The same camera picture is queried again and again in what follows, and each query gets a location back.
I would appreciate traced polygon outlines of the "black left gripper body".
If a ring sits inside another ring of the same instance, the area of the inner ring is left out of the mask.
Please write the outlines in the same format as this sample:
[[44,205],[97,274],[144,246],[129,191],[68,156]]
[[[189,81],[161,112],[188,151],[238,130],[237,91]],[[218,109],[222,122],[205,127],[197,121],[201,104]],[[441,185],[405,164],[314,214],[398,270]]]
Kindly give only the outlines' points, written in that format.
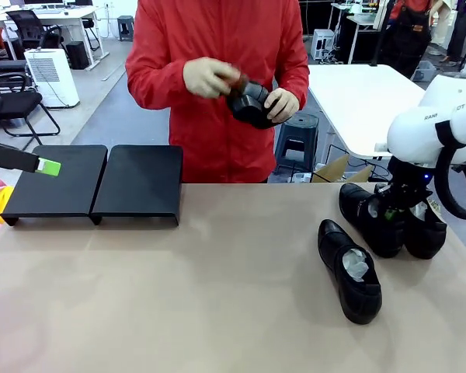
[[38,156],[18,148],[0,144],[0,168],[36,172]]

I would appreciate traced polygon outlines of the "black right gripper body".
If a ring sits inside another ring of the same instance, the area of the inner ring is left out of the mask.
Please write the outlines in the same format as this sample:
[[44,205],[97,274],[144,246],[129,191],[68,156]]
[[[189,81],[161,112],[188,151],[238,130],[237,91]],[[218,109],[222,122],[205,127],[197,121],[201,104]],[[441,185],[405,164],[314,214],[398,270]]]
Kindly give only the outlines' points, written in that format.
[[404,162],[392,156],[388,163],[391,174],[391,191],[411,195],[431,195],[429,184],[433,179],[434,169]]

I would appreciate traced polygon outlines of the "person's left hand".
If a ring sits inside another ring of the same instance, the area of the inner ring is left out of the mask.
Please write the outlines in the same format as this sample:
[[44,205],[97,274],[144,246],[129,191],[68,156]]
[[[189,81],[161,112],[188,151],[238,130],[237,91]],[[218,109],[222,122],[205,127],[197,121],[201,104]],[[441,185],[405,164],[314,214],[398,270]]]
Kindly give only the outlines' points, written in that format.
[[274,124],[280,124],[299,110],[300,103],[292,92],[277,88],[267,96],[264,107],[268,109],[267,119]]

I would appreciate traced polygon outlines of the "person's right hand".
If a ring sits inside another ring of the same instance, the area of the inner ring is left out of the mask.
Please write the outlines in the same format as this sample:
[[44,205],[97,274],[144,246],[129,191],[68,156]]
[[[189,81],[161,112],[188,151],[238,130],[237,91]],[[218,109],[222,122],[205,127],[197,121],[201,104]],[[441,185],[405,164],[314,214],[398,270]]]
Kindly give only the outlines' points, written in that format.
[[231,84],[236,83],[241,72],[229,63],[213,58],[197,58],[187,61],[183,67],[183,81],[193,95],[204,99],[227,96]]

